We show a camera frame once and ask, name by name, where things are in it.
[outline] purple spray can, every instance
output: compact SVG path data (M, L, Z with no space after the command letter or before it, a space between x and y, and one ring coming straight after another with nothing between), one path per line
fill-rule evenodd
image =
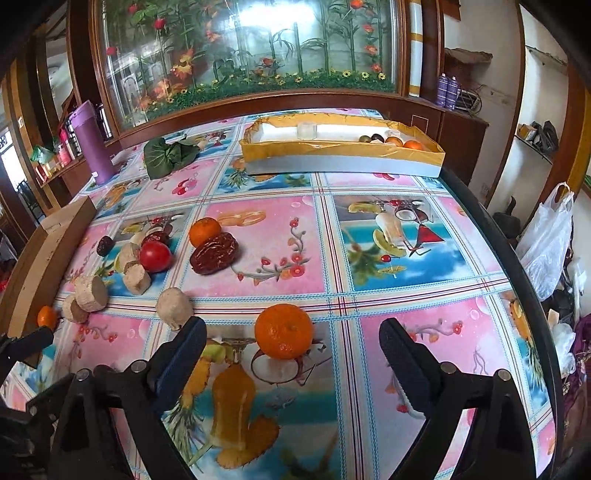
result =
M447 96L447 84L449 83L445 73L442 73L437 79L437 100L435 104L438 106L445 106L445 98Z
M90 100L85 101L72 113L70 121L96 184L108 182L115 175L115 168L100 134L95 108Z
M448 110L456 109L456 100L459 89L460 84L457 82L455 77L452 77L451 80L449 80L449 82L447 83L447 95L445 97L445 108L447 108Z

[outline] shelf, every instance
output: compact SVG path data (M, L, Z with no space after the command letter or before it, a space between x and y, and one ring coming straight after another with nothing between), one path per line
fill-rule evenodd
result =
M546 160L546 162L548 162L550 165L552 165L552 157L550 157L549 155L542 153L541 151L539 151L537 148L534 147L534 145L531 142L527 142L525 140L523 140L523 138L521 138L519 135L515 134L513 135L517 140L519 140L520 142L524 143L525 145L527 145L528 147L530 147L534 152L536 152L540 157L542 157L544 160Z
M529 45L526 45L525 48L527 48L535 58L541 61L542 65L548 65L548 67L551 67L554 70L562 73L562 75L568 75L568 65L564 60L560 60L559 58L554 57L545 51L538 50L537 48L530 47Z

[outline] red date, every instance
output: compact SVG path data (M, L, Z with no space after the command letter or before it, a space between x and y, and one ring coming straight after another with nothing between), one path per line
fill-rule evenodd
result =
M222 232L199 245L190 263L195 273L209 275L229 267L237 256L238 242L228 232Z

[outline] small orange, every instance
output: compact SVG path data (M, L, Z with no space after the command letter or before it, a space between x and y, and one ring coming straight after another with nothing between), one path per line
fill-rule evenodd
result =
M255 322L255 338L264 354L293 360L307 352L314 327L304 310L289 303L267 307Z
M412 148L414 150L426 150L421 142L416 140L406 140L404 148Z
M57 326L56 311L48 305L41 307L41 310L37 313L37 324L39 327L49 327L53 330Z
M222 226L215 218L205 217L197 220L189 230L189 240L197 248L205 240L222 233Z

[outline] plastic bag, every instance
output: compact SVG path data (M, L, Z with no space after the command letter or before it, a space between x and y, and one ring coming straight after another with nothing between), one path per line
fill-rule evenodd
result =
M560 186L568 192L555 202ZM540 301L552 295L560 280L573 227L573 197L569 186L559 183L540 203L515 249Z
M552 328L552 339L554 340L562 378L574 373L576 367L574 355L570 352L575 337L573 329L567 323L559 323Z

